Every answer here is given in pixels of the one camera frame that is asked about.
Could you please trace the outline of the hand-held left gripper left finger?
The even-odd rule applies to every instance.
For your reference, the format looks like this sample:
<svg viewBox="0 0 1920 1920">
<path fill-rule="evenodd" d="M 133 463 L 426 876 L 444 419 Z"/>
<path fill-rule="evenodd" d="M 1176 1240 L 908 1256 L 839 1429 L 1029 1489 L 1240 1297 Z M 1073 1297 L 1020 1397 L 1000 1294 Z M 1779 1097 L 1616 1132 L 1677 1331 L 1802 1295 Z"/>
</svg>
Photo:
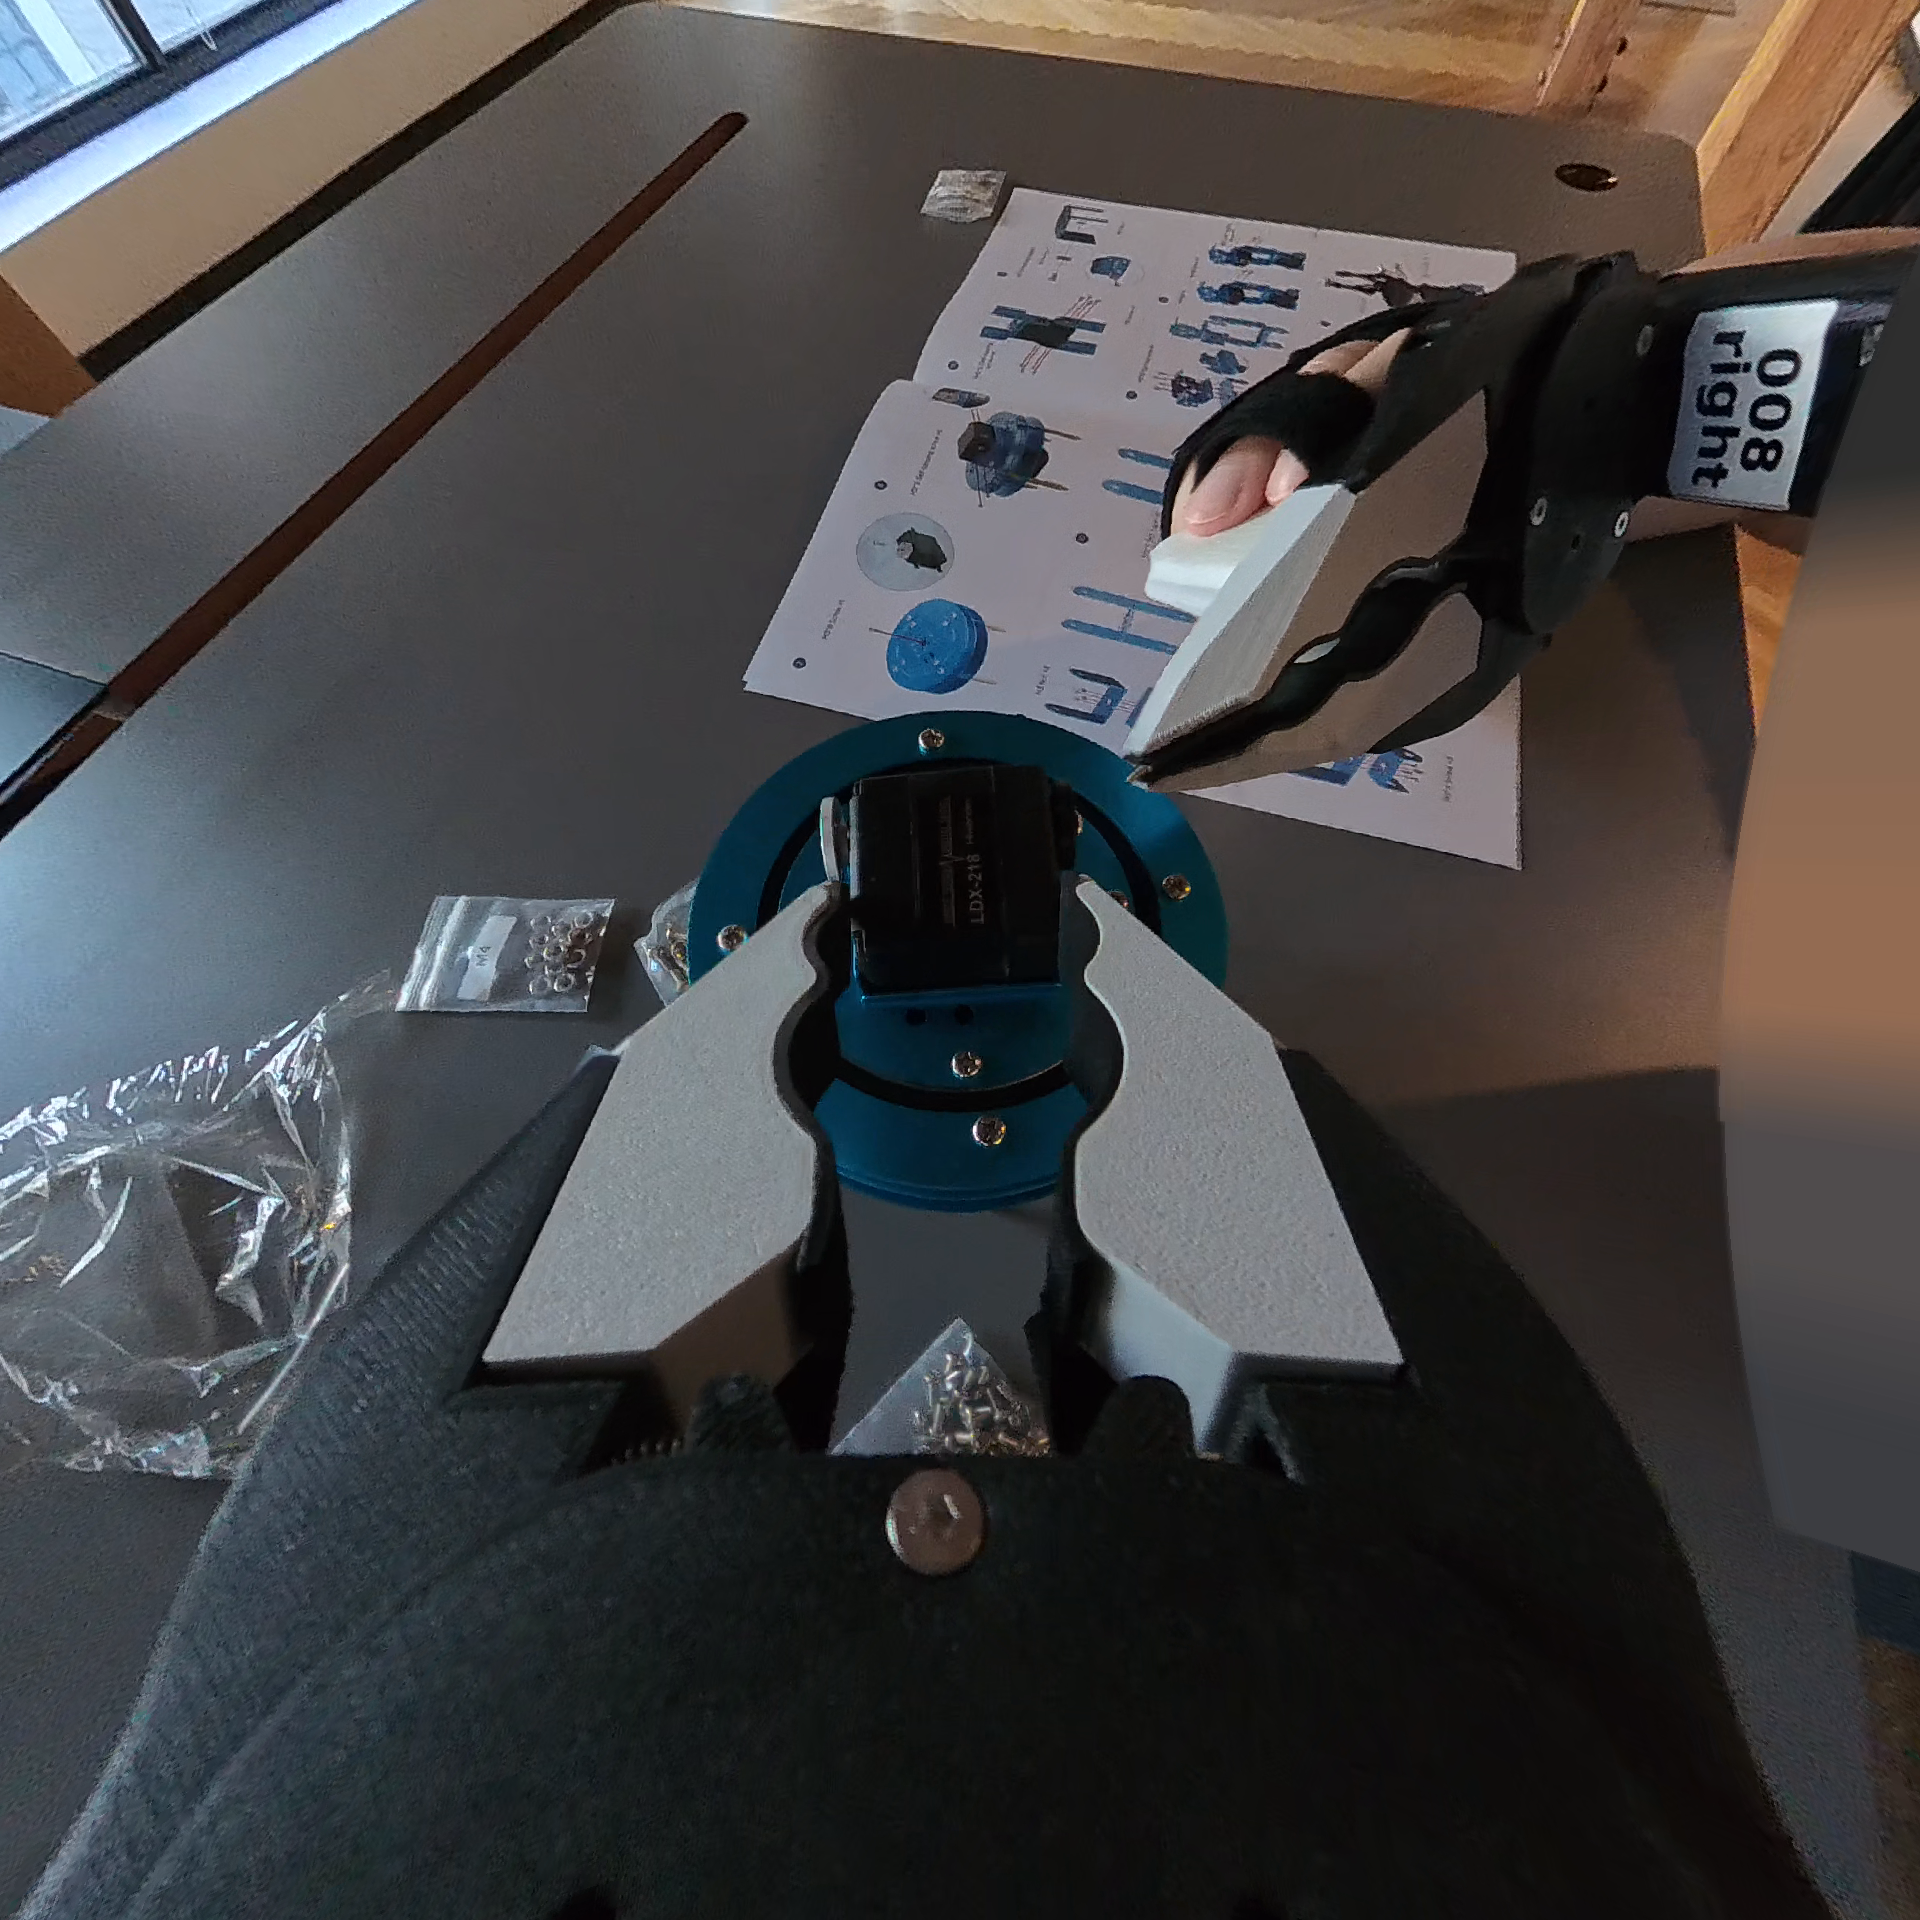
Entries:
<svg viewBox="0 0 1920 1920">
<path fill-rule="evenodd" d="M 810 886 L 621 1045 L 483 1351 L 492 1375 L 785 1380 L 802 1361 L 831 1149 L 794 1055 L 839 904 L 836 883 Z"/>
</svg>

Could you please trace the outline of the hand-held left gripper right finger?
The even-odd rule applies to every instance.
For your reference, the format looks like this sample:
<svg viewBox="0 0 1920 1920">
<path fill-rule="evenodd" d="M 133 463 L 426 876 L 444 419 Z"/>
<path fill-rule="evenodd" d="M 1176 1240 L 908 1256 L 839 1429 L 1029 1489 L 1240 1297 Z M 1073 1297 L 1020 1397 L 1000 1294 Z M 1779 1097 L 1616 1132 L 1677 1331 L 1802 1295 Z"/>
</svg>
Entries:
<svg viewBox="0 0 1920 1920">
<path fill-rule="evenodd" d="M 1064 885 L 1060 960 L 1088 1105 L 1047 1245 L 1056 1439 L 1141 1379 L 1208 1456 L 1263 1384 L 1391 1380 L 1401 1343 L 1281 1045 L 1096 880 Z"/>
</svg>

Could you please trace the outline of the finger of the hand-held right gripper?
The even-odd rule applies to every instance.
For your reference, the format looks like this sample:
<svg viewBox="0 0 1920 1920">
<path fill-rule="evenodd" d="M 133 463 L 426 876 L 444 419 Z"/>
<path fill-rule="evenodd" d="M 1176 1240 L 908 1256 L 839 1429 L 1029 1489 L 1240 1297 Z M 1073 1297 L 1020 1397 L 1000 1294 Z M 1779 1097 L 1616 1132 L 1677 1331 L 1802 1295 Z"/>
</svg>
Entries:
<svg viewBox="0 0 1920 1920">
<path fill-rule="evenodd" d="M 1128 736 L 1164 792 L 1420 745 L 1495 702 L 1544 649 L 1449 569 L 1388 569 L 1346 593 L 1284 569 L 1225 585 Z"/>
<path fill-rule="evenodd" d="M 1308 487 L 1256 528 L 1124 740 L 1138 782 L 1245 782 L 1381 749 L 1480 665 L 1445 560 L 1485 461 L 1469 396 L 1372 487 Z"/>
</svg>

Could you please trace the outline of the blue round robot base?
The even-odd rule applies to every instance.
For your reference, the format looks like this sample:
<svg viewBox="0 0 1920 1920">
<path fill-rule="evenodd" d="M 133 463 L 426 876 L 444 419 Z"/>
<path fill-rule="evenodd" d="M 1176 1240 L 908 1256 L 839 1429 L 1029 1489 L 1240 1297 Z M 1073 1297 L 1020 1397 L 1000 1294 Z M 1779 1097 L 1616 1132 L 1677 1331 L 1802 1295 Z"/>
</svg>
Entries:
<svg viewBox="0 0 1920 1920">
<path fill-rule="evenodd" d="M 1096 740 L 993 711 L 917 711 L 853 726 L 771 774 L 697 877 L 691 979 L 714 971 L 810 886 L 827 877 L 848 886 L 857 782 L 959 761 L 1034 764 L 1068 785 L 1079 817 L 1064 880 L 1096 880 L 1205 979 L 1225 983 L 1225 903 L 1179 806 L 1137 785 L 1128 764 Z M 839 1064 L 817 1118 L 845 1187 L 943 1212 L 1008 1208 L 1052 1193 L 1088 1105 L 1068 1072 L 1064 961 L 1052 987 L 905 998 L 867 996 L 850 961 L 832 1014 Z"/>
</svg>

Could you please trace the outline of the black servo motor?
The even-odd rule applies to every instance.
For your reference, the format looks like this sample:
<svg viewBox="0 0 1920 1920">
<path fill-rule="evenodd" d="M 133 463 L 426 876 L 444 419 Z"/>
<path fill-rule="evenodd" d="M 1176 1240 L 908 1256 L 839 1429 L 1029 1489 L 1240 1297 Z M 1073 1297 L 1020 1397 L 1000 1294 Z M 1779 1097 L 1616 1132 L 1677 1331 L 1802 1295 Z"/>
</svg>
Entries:
<svg viewBox="0 0 1920 1920">
<path fill-rule="evenodd" d="M 857 987 L 905 998 L 1056 984 L 1076 817 L 1068 785 L 1034 764 L 959 761 L 857 782 Z"/>
</svg>

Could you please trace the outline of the dark grey desk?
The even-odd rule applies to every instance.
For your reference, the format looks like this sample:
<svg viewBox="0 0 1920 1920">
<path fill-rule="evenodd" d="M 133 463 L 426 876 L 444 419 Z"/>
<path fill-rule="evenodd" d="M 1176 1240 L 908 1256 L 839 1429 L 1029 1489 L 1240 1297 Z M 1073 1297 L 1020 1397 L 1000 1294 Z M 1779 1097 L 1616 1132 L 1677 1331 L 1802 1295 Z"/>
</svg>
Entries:
<svg viewBox="0 0 1920 1920">
<path fill-rule="evenodd" d="M 1073 196 L 1521 256 L 1693 237 L 1666 140 L 626 7 L 317 243 L 483 319 L 748 125 L 5 838 L 5 1115 L 305 1019 L 437 894 L 645 910 L 834 728 L 741 687 L 977 230 L 945 161 Z M 1233 991 L 1383 1115 L 1572 1335 L 1688 1548 L 1753 1489 L 1713 1091 L 1751 755 L 1728 542 L 1633 547 L 1527 671 L 1524 871 L 1203 803 Z"/>
</svg>

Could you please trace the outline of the person's right hand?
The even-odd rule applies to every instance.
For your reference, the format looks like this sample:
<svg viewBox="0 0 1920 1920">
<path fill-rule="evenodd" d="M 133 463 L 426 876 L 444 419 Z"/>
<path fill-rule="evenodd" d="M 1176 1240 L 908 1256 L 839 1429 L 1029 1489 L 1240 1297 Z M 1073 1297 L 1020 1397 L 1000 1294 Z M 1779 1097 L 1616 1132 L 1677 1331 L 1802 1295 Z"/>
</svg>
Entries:
<svg viewBox="0 0 1920 1920">
<path fill-rule="evenodd" d="M 1173 457 L 1167 537 L 1221 537 L 1339 471 L 1373 420 L 1405 333 L 1321 344 L 1265 377 Z"/>
</svg>

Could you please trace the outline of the clear bag of brass screws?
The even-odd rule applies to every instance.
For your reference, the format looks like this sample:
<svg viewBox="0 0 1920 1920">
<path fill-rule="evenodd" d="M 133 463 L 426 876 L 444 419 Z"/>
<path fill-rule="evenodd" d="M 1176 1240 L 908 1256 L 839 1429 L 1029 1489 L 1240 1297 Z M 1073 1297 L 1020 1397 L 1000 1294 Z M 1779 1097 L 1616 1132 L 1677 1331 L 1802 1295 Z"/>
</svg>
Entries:
<svg viewBox="0 0 1920 1920">
<path fill-rule="evenodd" d="M 688 933 L 696 896 L 697 880 L 683 883 L 653 908 L 645 933 L 634 943 L 660 1004 L 672 1004 L 688 987 Z"/>
</svg>

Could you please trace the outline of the clear bag of nuts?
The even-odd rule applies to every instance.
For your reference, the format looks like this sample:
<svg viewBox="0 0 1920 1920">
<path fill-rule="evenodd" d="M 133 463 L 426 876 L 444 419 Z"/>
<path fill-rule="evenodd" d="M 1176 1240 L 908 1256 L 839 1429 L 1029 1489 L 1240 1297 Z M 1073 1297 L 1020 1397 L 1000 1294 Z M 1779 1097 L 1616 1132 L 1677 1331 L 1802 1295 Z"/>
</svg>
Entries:
<svg viewBox="0 0 1920 1920">
<path fill-rule="evenodd" d="M 442 896 L 395 1009 L 584 1014 L 613 911 L 613 899 Z"/>
</svg>

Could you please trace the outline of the clear bag of silver screws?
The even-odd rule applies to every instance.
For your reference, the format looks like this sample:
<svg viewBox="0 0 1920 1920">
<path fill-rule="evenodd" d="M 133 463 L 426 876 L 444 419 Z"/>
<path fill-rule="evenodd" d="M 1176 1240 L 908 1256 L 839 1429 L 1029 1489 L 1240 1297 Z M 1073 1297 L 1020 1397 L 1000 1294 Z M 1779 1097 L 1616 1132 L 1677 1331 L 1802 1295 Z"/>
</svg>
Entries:
<svg viewBox="0 0 1920 1920">
<path fill-rule="evenodd" d="M 1039 1399 L 956 1316 L 832 1443 L 834 1456 L 1045 1456 Z"/>
</svg>

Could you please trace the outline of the printed instruction sheet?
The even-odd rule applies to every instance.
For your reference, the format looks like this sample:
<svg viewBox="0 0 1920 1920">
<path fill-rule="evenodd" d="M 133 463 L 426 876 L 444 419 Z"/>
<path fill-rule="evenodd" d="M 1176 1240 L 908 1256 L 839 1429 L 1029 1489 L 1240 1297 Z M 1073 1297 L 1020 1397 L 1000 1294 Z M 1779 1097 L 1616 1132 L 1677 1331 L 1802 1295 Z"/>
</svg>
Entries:
<svg viewBox="0 0 1920 1920">
<path fill-rule="evenodd" d="M 746 687 L 1120 749 L 1193 614 L 1148 589 L 1171 455 L 1284 358 L 1509 252 L 1020 188 L 877 396 Z"/>
</svg>

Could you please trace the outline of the crumpled clear plastic wrap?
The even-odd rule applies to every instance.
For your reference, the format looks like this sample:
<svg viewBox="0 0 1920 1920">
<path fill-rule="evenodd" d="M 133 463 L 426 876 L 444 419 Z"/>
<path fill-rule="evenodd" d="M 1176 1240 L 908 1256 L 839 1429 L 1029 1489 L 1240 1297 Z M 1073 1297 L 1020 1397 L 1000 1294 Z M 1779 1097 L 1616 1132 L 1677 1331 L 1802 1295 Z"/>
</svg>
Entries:
<svg viewBox="0 0 1920 1920">
<path fill-rule="evenodd" d="M 5 1120 L 5 1476 L 237 1475 L 349 1295 L 340 1067 L 393 998 L 380 971 L 265 1039 Z"/>
</svg>

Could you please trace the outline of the black flat panel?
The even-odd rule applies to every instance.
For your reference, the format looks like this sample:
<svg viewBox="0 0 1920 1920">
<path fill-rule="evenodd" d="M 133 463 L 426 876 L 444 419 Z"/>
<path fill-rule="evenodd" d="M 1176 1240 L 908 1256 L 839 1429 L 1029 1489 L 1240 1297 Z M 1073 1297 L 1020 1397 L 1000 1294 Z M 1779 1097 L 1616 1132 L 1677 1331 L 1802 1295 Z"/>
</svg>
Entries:
<svg viewBox="0 0 1920 1920">
<path fill-rule="evenodd" d="M 3 832 L 11 832 L 113 732 L 109 687 L 3 655 Z"/>
</svg>

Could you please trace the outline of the large window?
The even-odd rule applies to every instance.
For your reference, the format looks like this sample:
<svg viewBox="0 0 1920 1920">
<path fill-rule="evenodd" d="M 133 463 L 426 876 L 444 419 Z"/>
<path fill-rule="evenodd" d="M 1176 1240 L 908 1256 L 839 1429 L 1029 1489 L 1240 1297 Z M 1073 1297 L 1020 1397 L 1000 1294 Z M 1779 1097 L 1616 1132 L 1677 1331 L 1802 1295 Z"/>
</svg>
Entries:
<svg viewBox="0 0 1920 1920">
<path fill-rule="evenodd" d="M 3 184 L 80 198 L 387 24 L 408 1 L 5 1 Z"/>
</svg>

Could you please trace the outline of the wooden post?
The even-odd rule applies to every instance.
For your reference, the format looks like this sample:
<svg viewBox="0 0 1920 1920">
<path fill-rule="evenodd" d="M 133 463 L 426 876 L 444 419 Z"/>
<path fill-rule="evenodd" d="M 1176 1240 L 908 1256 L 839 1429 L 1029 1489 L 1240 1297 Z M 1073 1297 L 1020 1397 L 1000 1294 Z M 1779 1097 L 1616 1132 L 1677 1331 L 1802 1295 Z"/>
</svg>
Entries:
<svg viewBox="0 0 1920 1920">
<path fill-rule="evenodd" d="M 1628 45 L 1642 1 L 1572 1 L 1568 20 L 1544 65 L 1531 99 L 1533 112 L 1585 113 L 1608 88 Z"/>
<path fill-rule="evenodd" d="M 1697 144 L 1707 256 L 1753 245 L 1890 56 L 1915 1 L 1781 1 Z"/>
</svg>

